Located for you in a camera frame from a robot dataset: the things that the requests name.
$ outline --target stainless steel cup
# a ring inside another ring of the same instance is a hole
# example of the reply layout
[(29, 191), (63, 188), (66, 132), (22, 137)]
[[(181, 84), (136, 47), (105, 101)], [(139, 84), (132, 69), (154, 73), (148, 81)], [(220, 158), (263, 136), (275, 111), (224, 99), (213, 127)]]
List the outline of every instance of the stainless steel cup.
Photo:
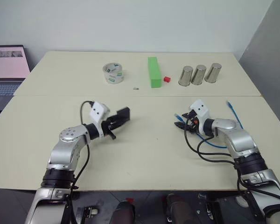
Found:
[(219, 63), (213, 63), (210, 67), (209, 72), (205, 76), (204, 80), (207, 81), (208, 83), (216, 82), (221, 68), (222, 65), (220, 65)]
[(190, 85), (192, 72), (193, 68), (191, 66), (183, 67), (181, 77), (178, 80), (178, 84), (182, 86)]
[(195, 72), (192, 75), (191, 83), (193, 83), (194, 85), (200, 85), (202, 83), (205, 71), (206, 67), (203, 64), (197, 65)]

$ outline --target green block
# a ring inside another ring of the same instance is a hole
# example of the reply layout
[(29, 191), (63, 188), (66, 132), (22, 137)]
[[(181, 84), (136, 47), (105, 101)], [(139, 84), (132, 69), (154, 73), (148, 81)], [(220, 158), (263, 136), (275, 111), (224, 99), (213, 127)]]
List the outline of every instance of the green block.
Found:
[(148, 71), (151, 88), (160, 88), (162, 86), (162, 78), (157, 57), (148, 58)]

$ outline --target floor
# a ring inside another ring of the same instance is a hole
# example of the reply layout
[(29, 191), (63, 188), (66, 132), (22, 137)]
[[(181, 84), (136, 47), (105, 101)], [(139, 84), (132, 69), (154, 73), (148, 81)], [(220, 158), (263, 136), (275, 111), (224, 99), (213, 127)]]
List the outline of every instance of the floor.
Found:
[[(34, 197), (34, 191), (0, 189), (0, 224), (23, 224)], [(119, 202), (133, 198), (137, 224), (165, 224), (163, 202), (172, 191), (87, 191), (74, 195), (74, 211), (78, 207), (96, 206), (99, 214), (86, 224), (109, 224)], [(204, 192), (174, 191), (196, 211), (203, 224), (213, 224), (205, 205)]]

